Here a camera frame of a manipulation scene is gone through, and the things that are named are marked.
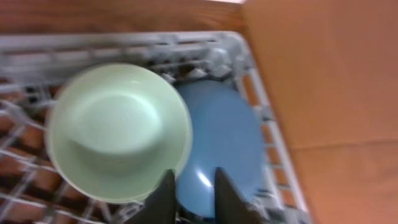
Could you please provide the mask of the mint green bowl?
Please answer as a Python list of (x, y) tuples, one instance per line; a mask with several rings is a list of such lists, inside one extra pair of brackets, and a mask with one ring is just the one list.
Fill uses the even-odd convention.
[(79, 72), (55, 95), (45, 146), (58, 173), (102, 202), (147, 198), (167, 170), (179, 175), (193, 134), (179, 92), (158, 74), (128, 63)]

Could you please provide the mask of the dark blue bowl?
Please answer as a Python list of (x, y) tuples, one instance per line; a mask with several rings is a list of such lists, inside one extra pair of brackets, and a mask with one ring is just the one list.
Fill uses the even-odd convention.
[(177, 180), (177, 199), (189, 212), (213, 218), (216, 168), (226, 172), (248, 202), (264, 186), (266, 143), (253, 109), (231, 87), (203, 80), (177, 90), (193, 128), (192, 150)]

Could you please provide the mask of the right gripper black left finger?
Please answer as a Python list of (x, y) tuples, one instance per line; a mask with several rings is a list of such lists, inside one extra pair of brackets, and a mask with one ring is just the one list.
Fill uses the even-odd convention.
[(144, 208), (125, 224), (175, 224), (177, 199), (173, 170), (165, 171), (156, 190), (146, 199)]

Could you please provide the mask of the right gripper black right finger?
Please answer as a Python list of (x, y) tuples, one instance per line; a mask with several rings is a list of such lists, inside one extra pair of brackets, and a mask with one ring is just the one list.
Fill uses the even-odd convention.
[(215, 223), (261, 224), (235, 192), (228, 176), (221, 167), (215, 170)]

